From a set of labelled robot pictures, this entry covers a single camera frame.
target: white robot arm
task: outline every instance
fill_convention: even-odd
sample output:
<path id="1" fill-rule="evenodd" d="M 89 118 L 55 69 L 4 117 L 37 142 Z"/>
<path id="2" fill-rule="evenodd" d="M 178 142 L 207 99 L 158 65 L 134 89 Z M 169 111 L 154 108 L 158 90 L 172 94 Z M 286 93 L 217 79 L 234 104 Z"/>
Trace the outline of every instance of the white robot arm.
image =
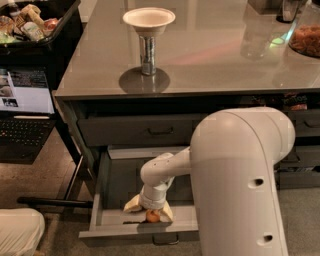
<path id="1" fill-rule="evenodd" d="M 273 167 L 294 139 L 278 110 L 216 112 L 197 126 L 190 148 L 143 166 L 139 203 L 160 209 L 174 176 L 190 173 L 204 256 L 288 256 Z"/>

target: floor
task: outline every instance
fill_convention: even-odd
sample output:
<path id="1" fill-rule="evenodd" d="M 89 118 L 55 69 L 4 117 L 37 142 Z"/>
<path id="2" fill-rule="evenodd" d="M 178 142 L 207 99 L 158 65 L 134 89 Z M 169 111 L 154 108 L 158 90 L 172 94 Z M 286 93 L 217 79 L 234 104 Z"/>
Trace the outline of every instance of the floor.
<path id="1" fill-rule="evenodd" d="M 59 134 L 53 130 L 33 165 L 0 164 L 0 207 L 19 208 L 20 196 L 63 198 L 75 165 Z M 92 200 L 92 187 L 76 180 L 73 199 Z M 320 188 L 279 191 L 290 256 L 320 256 Z M 87 247 L 79 232 L 89 229 L 90 209 L 41 206 L 46 231 L 39 250 L 46 256 L 201 256 L 198 241 L 175 246 L 153 244 Z"/>

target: laptop keyboard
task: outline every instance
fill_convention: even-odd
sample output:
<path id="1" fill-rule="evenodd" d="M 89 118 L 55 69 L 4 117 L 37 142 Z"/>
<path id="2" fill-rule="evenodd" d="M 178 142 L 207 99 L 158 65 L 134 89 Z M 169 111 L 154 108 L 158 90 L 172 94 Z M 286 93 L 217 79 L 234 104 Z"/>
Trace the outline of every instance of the laptop keyboard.
<path id="1" fill-rule="evenodd" d="M 43 146 L 54 124 L 53 120 L 0 119 L 0 144 Z"/>

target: jar with red contents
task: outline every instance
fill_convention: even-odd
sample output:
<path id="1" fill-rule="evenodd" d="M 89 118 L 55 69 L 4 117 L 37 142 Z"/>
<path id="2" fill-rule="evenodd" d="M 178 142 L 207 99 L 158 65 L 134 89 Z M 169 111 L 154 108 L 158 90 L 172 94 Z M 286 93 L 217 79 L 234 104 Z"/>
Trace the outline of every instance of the jar with red contents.
<path id="1" fill-rule="evenodd" d="M 307 3 L 289 40 L 298 53 L 320 58 L 320 0 Z"/>

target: countertop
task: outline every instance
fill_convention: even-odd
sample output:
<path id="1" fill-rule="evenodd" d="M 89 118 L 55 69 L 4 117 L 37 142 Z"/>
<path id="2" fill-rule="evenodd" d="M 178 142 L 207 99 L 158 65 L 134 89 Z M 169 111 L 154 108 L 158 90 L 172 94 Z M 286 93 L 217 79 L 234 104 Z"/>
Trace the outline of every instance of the countertop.
<path id="1" fill-rule="evenodd" d="M 138 35 L 122 16 L 150 6 L 176 20 L 156 38 L 157 73 L 148 77 Z M 287 45 L 295 24 L 259 15 L 245 0 L 98 0 L 56 97 L 320 92 L 320 59 Z"/>

